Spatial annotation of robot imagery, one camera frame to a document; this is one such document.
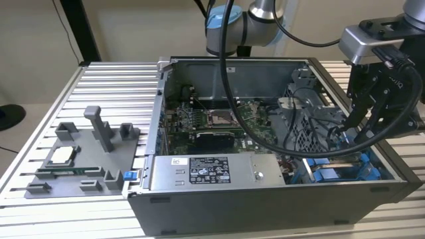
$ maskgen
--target black pole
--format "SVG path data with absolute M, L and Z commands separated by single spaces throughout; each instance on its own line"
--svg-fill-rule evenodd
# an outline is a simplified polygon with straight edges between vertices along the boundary
M 83 60 L 85 62 L 101 61 L 83 1 L 60 0 L 60 4 L 80 48 Z

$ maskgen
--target floor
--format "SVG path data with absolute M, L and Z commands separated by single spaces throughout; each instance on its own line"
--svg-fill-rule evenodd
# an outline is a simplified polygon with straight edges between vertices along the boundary
M 21 105 L 27 110 L 24 120 L 12 128 L 0 131 L 0 146 L 19 151 L 24 146 L 52 104 Z M 0 149 L 0 177 L 3 176 L 16 154 Z

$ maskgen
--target white label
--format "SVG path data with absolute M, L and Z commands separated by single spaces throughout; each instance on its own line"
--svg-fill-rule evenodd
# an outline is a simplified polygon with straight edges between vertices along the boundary
M 187 165 L 188 158 L 172 158 L 172 165 Z

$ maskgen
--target motherboard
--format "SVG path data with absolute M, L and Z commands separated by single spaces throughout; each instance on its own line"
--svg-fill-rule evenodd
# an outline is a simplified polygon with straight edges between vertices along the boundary
M 260 101 L 239 101 L 248 126 L 269 143 L 277 143 L 264 105 Z M 227 101 L 171 104 L 167 109 L 169 155 L 256 152 L 270 153 L 245 134 Z

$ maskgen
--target blue latch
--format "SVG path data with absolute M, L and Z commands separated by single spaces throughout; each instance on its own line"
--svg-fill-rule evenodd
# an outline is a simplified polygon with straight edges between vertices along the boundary
M 137 172 L 127 171 L 123 177 L 124 181 L 135 181 L 137 180 Z

